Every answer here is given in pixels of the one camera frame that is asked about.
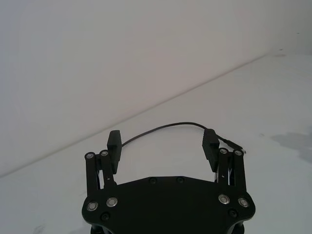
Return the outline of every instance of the bolt head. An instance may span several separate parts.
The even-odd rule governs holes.
[[[230,199],[228,196],[224,195],[224,194],[221,194],[219,196],[219,201],[222,203],[222,204],[229,204],[230,203]]]
[[[91,158],[93,158],[93,156],[94,156],[93,154],[87,154],[86,158],[91,159]]]
[[[177,181],[178,183],[182,184],[182,183],[184,182],[184,178],[183,178],[183,177],[178,177],[178,178],[176,179],[176,181]]]
[[[238,199],[238,203],[242,206],[242,207],[249,207],[249,203],[246,199],[244,198],[239,198]]]
[[[88,211],[95,211],[98,207],[98,203],[95,201],[89,202],[87,205],[87,210]]]
[[[117,198],[115,198],[115,197],[110,197],[109,199],[107,199],[106,205],[107,205],[108,207],[114,207],[114,206],[117,205],[117,202],[118,202]]]
[[[238,151],[238,150],[236,150],[236,151],[235,151],[235,154],[238,155],[238,156],[241,156],[243,153],[240,152],[240,151]]]
[[[229,209],[229,216],[232,218],[237,218],[237,211],[234,209]]]
[[[226,149],[221,149],[221,150],[220,150],[220,153],[222,153],[222,154],[224,154],[224,155],[225,155],[227,152],[228,152],[228,151],[227,151]]]
[[[151,184],[156,184],[156,183],[157,183],[157,179],[154,178],[154,177],[152,177],[152,178],[149,179],[149,182],[150,182]]]
[[[109,215],[108,212],[105,212],[101,215],[101,220],[107,221],[111,216]]]

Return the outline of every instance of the black cable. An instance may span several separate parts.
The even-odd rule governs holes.
[[[140,137],[143,137],[149,133],[152,133],[152,132],[155,132],[159,129],[163,129],[163,128],[168,128],[168,127],[172,127],[172,126],[177,126],[177,125],[194,125],[194,126],[197,126],[197,127],[200,127],[202,129],[207,129],[204,125],[201,125],[201,124],[198,124],[198,123],[194,123],[194,122],[178,122],[178,123],[171,123],[171,124],[167,124],[167,125],[163,125],[163,126],[160,126],[160,127],[157,127],[157,128],[154,128],[152,130],[149,130],[147,132],[144,132],[140,135],[137,135],[133,138],[131,138],[130,140],[127,140],[125,143],[122,144],[122,146],[125,146],[127,144],[129,144],[130,142],[140,138]],[[243,147],[235,144],[234,142],[230,141],[230,140],[227,140],[227,139],[224,139],[222,137],[220,137],[219,135],[217,135],[218,139],[220,139],[221,141],[223,141],[225,144],[227,144],[228,146],[230,146],[231,148],[235,149],[235,150],[242,150],[244,153],[246,153],[246,151],[243,149]]]

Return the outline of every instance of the silver screw head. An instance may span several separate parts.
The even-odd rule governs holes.
[[[238,203],[242,206],[242,207],[249,207],[249,203],[246,199],[244,198],[239,198],[238,199]]]
[[[225,150],[225,149],[221,149],[220,150],[220,153],[222,153],[222,154],[226,154],[228,151],[227,150]]]
[[[88,158],[88,159],[93,158],[93,154],[87,154],[86,158]]]
[[[109,199],[107,199],[106,205],[107,205],[108,207],[114,207],[114,206],[117,205],[117,202],[118,202],[117,198],[115,198],[115,197],[110,197]]]
[[[238,156],[241,156],[241,155],[242,155],[242,152],[236,150],[236,151],[235,151],[235,154],[238,155]]]
[[[224,194],[219,195],[219,201],[225,205],[230,203],[229,197]]]
[[[87,210],[88,211],[95,211],[98,207],[98,203],[95,201],[89,202],[87,205]]]

